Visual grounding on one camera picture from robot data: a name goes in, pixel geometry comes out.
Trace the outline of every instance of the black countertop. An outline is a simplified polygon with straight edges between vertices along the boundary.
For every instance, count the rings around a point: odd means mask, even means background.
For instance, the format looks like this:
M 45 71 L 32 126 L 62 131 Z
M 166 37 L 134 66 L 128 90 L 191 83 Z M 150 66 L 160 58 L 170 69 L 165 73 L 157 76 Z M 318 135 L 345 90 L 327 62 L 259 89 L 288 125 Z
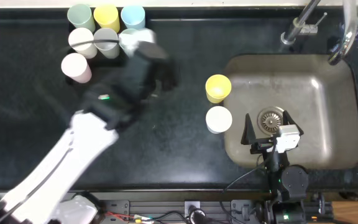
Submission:
M 319 8 L 310 22 L 325 11 L 318 35 L 282 48 L 280 34 L 300 8 L 147 9 L 147 27 L 174 59 L 180 84 L 156 92 L 139 122 L 91 164 L 73 190 L 221 189 L 247 172 L 227 156 L 224 135 L 206 128 L 213 105 L 205 81 L 240 54 L 328 54 L 333 37 L 341 36 L 342 9 Z M 0 10 L 0 190 L 13 188 L 42 160 L 81 101 L 81 91 L 60 70 L 67 53 L 65 14 L 66 9 Z M 358 40 L 346 61 L 358 97 Z M 96 78 L 121 69 L 92 68 Z M 258 172 L 235 188 L 268 189 Z M 358 190 L 358 166 L 311 170 L 309 189 Z

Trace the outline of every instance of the chrome faucet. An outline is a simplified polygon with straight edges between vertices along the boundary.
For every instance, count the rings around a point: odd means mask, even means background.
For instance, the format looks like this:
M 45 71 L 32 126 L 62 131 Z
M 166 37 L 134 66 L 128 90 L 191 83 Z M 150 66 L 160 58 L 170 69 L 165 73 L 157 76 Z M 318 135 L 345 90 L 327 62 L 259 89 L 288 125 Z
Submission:
M 295 18 L 290 26 L 288 32 L 284 32 L 281 35 L 281 41 L 286 45 L 292 45 L 296 41 L 296 37 L 301 34 L 305 34 L 303 30 L 308 25 L 305 24 L 305 21 L 309 18 L 310 14 L 319 4 L 320 0 L 311 0 L 309 4 L 304 8 L 299 17 Z M 333 50 L 331 56 L 328 59 L 330 65 L 336 65 L 349 51 L 352 47 L 353 41 L 357 34 L 357 8 L 356 0 L 343 0 L 343 12 L 344 12 L 344 23 L 345 23 L 345 32 L 342 42 L 336 46 Z M 310 33 L 317 33 L 317 25 L 321 22 L 324 16 L 317 22 L 315 25 L 309 25 L 311 30 Z

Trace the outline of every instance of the stainless steel sink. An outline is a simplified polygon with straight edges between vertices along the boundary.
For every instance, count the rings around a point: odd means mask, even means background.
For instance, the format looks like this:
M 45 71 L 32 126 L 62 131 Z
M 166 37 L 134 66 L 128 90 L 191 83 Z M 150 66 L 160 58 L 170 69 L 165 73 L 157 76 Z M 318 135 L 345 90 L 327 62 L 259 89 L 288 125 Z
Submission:
M 287 110 L 304 130 L 299 147 L 288 151 L 292 164 L 309 169 L 346 169 L 358 163 L 358 110 L 352 71 L 327 55 L 241 55 L 225 69 L 232 91 L 224 106 L 233 124 L 225 148 L 240 166 L 254 167 L 257 155 L 240 144 L 250 114 L 257 138 L 280 125 Z

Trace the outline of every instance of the sink drain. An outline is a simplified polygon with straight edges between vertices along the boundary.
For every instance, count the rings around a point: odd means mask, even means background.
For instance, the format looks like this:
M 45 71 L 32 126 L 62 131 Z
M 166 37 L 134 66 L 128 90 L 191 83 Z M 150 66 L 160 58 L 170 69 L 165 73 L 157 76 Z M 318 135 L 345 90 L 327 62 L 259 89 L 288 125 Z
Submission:
M 283 124 L 283 112 L 284 110 L 277 106 L 263 109 L 258 115 L 259 128 L 268 135 L 276 133 L 278 127 Z

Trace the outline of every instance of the wooden surface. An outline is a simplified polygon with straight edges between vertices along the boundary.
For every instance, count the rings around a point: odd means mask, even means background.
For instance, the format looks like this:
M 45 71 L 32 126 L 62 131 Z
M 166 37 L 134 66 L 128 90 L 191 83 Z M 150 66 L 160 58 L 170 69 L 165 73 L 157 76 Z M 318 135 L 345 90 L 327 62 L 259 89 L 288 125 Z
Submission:
M 335 219 L 358 224 L 358 202 L 333 202 Z

